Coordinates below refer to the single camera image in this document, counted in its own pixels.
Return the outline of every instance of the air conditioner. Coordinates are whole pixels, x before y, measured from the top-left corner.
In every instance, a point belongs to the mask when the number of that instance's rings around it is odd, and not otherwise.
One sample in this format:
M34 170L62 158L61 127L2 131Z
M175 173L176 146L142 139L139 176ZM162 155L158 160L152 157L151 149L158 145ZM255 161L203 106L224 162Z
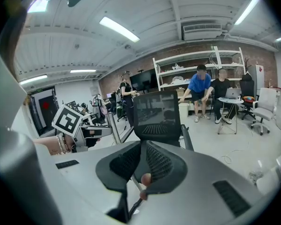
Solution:
M206 23L183 26L184 40L212 39L222 34L222 25Z

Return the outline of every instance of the white ceiling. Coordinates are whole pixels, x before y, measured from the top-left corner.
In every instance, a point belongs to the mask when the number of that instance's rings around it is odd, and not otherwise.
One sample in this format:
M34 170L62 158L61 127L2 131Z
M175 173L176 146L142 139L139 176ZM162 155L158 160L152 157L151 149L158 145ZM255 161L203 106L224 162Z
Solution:
M46 12L28 14L16 53L20 81L47 74L25 85L26 90L102 77L130 61L184 42L181 26L220 23L226 36L273 45L281 29L261 1L246 19L233 26L250 0L50 0ZM140 40L131 42L99 24L107 16ZM71 74L72 69L96 69L95 74Z

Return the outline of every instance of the television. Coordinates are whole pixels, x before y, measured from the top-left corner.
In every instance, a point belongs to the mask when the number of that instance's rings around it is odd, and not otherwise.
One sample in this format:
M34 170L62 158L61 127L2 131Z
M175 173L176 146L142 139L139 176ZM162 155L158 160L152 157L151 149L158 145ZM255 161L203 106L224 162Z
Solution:
M130 77L132 89L136 91L144 91L152 88L158 88L155 69L138 73Z

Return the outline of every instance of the laptop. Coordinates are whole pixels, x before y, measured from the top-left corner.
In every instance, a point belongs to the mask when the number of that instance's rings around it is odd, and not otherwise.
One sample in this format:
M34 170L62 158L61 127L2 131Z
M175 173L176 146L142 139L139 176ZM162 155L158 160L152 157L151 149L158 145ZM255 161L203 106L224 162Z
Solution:
M240 88L228 88L225 98L237 99L240 96Z

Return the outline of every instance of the man in blue shirt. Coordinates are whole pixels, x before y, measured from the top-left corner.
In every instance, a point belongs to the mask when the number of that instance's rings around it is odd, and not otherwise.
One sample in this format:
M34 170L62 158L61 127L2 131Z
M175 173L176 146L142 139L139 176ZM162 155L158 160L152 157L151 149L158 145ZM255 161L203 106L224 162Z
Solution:
M211 83L211 76L206 72L206 66L203 64L198 65L197 74L192 76L188 88L186 89L183 97L179 100L180 103L184 102L186 96L189 93L191 93L192 101L194 101L194 105L195 105L195 115L196 115L195 122L199 121L199 117L198 117L199 99L202 99L205 96L207 89L210 87L210 83ZM201 117L205 119L210 119L210 117L208 117L205 114L205 111L206 111L206 100L204 101L202 100Z

